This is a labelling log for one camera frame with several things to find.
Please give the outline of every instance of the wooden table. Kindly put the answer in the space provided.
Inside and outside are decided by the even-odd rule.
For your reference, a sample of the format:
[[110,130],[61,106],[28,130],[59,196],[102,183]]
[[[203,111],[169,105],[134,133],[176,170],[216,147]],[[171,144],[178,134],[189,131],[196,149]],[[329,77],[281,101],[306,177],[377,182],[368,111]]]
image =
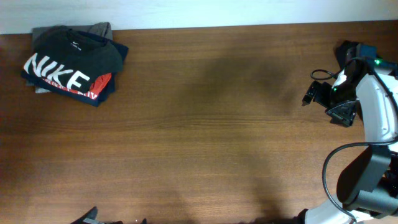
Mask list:
[[[115,31],[130,48],[117,92],[95,108],[38,95],[19,72],[30,35],[0,36],[1,223],[237,223],[326,200],[326,155],[364,139],[301,107],[341,40],[398,60],[398,22]],[[331,160],[336,180],[363,148]],[[393,223],[396,219],[370,223]]]

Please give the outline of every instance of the white background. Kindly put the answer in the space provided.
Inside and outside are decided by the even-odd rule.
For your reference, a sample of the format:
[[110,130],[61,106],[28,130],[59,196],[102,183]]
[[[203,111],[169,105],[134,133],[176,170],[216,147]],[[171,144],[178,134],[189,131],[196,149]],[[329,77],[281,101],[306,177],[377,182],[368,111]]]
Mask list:
[[398,0],[0,0],[0,34],[109,21],[113,29],[398,19]]

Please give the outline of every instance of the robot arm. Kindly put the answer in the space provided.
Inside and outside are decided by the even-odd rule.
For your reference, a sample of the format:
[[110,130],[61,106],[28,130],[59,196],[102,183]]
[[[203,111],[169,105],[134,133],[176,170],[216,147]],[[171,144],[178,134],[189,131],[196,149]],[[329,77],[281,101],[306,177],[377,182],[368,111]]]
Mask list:
[[[316,101],[326,108],[331,123],[345,127],[353,124],[360,106],[369,142],[341,173],[337,196],[307,211],[305,224],[345,224],[353,222],[351,217],[360,222],[398,216],[398,69],[395,63],[375,58],[374,47],[358,44],[348,49],[347,66],[333,77],[334,85],[314,81],[303,98],[304,106]],[[339,206],[349,213],[338,210],[332,200],[340,201]]]

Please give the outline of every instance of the stack of folded clothes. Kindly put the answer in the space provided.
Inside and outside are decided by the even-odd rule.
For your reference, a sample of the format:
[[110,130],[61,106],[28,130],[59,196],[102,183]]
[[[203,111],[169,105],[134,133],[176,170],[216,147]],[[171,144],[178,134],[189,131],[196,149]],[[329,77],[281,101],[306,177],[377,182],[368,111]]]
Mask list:
[[109,23],[34,29],[32,56],[22,77],[36,93],[52,91],[98,106],[115,91],[128,48],[112,38]]

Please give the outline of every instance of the gray cloth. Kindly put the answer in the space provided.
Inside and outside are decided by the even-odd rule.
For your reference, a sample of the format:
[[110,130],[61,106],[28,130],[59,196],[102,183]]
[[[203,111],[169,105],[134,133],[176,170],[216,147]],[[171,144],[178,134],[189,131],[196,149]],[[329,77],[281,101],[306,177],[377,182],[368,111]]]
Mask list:
[[[51,35],[52,30],[57,30],[57,29],[52,29],[52,28],[54,28],[54,27],[33,28],[33,30],[32,30],[32,49],[35,49],[36,46],[41,41],[45,40],[49,35]],[[72,28],[73,30],[77,30],[77,31],[89,32],[89,33],[96,34],[98,36],[113,40],[111,24],[108,22],[99,22],[92,26],[69,26],[69,28]],[[26,81],[26,85],[33,86],[34,84],[29,81]],[[35,93],[49,93],[49,92],[50,92],[50,90],[46,90],[44,88],[40,88],[40,87],[35,88]]]

